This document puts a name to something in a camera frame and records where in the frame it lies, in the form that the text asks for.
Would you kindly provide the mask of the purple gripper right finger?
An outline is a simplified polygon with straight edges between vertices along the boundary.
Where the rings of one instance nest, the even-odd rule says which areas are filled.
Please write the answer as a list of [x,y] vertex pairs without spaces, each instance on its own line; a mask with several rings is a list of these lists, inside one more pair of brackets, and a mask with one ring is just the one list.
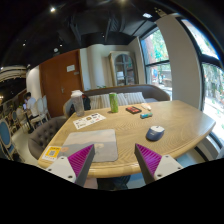
[[140,144],[135,144],[134,153],[146,184],[182,169],[182,166],[170,155],[162,156]]

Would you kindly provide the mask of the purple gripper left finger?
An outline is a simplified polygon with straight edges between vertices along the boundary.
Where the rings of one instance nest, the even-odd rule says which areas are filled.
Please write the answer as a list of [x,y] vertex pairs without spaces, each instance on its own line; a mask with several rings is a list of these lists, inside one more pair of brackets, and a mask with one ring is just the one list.
[[94,155],[93,145],[86,146],[69,156],[66,155],[66,152],[60,152],[47,171],[83,187]]

